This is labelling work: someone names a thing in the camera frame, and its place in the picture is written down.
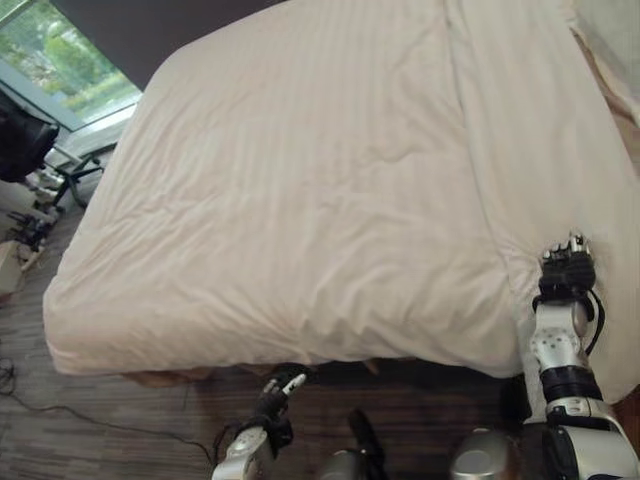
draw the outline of striped fabric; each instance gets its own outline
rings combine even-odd
[[[155,74],[45,295],[49,347],[70,374],[415,356],[511,375],[537,254],[578,226],[619,397],[640,377],[620,369],[637,187],[550,5],[292,0]]]

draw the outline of green trees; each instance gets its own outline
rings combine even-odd
[[[138,93],[49,2],[36,2],[0,29],[0,58],[79,116]]]

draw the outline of electrical cord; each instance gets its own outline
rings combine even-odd
[[[602,333],[602,329],[604,328],[604,320],[605,320],[604,307],[602,306],[602,302],[600,301],[600,298],[598,297],[598,295],[596,295],[596,292],[594,292],[593,289],[589,289],[589,293],[591,294],[593,299],[596,301],[596,305],[598,306],[598,321],[596,324],[596,331],[593,334],[593,338],[591,339],[589,346],[585,349],[585,353],[587,355],[591,355],[591,352],[593,351],[593,347],[596,346],[596,342],[598,341],[598,338],[600,338],[600,334]]]
[[[209,453],[209,450],[207,450],[207,447],[205,447],[203,444],[201,444],[199,442],[196,442],[194,440],[187,440],[185,438],[182,438],[180,435],[177,435],[177,434],[175,434],[173,432],[165,432],[165,431],[159,431],[159,430],[147,430],[145,428],[129,427],[129,426],[126,426],[126,425],[118,425],[118,424],[115,424],[115,423],[103,422],[101,420],[96,420],[94,418],[91,418],[90,416],[85,415],[84,413],[80,413],[80,412],[78,412],[78,411],[74,410],[73,408],[68,407],[66,405],[51,405],[51,406],[47,406],[47,407],[34,407],[32,405],[29,405],[27,402],[22,400],[20,397],[18,397],[16,395],[16,393],[15,393],[15,390],[16,390],[16,371],[15,371],[15,365],[13,364],[13,360],[11,360],[10,358],[0,357],[0,397],[11,398],[13,401],[15,401],[20,406],[22,406],[25,410],[28,410],[28,411],[34,412],[34,413],[63,411],[63,412],[66,412],[66,413],[74,416],[75,418],[77,418],[79,420],[82,420],[82,421],[88,422],[88,423],[92,423],[94,425],[99,425],[99,426],[102,426],[102,427],[112,428],[114,430],[123,430],[123,431],[129,431],[129,432],[142,433],[142,434],[145,434],[145,435],[153,435],[153,436],[156,436],[156,437],[165,437],[165,438],[168,438],[168,439],[171,439],[171,440],[178,441],[178,442],[183,443],[185,445],[191,445],[193,447],[199,448],[200,450],[202,450],[204,455],[207,457],[207,460],[208,460],[209,464],[214,466],[214,467],[216,465],[216,464],[214,464],[214,460],[211,457],[211,454]],[[228,430],[228,428],[225,426],[225,430],[223,430],[223,432],[226,433],[227,430]],[[216,448],[214,448],[214,452],[215,452],[215,455],[216,455],[216,463],[217,463],[217,449]]]

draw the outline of floor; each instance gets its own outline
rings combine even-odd
[[[83,182],[84,195],[98,179]],[[0,356],[15,361],[17,394],[34,406],[64,404],[102,421],[170,431],[210,446],[225,423],[246,418],[264,380],[226,368],[197,384],[151,389],[119,376],[56,373],[44,338],[41,300],[82,218],[83,211],[66,200],[67,212],[46,254],[22,290],[0,307]],[[354,446],[346,424],[354,407],[369,415],[386,449],[391,478],[447,478],[460,439],[477,426],[500,423],[501,386],[470,370],[425,362],[383,362],[377,377],[361,364],[324,366],[291,401],[296,439],[281,453],[275,478],[313,478],[333,451]],[[636,426],[637,405],[629,410]],[[0,480],[210,476],[205,456],[192,446],[96,426],[64,412],[30,413],[0,397]]]

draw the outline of window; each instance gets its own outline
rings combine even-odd
[[[12,70],[6,75],[9,80],[0,70],[0,81],[30,83],[67,117],[71,112],[76,127],[138,101],[141,93],[135,85],[49,2],[3,0],[0,18],[25,4],[28,7],[8,22],[0,20],[0,59]],[[37,106],[57,117],[46,106]]]

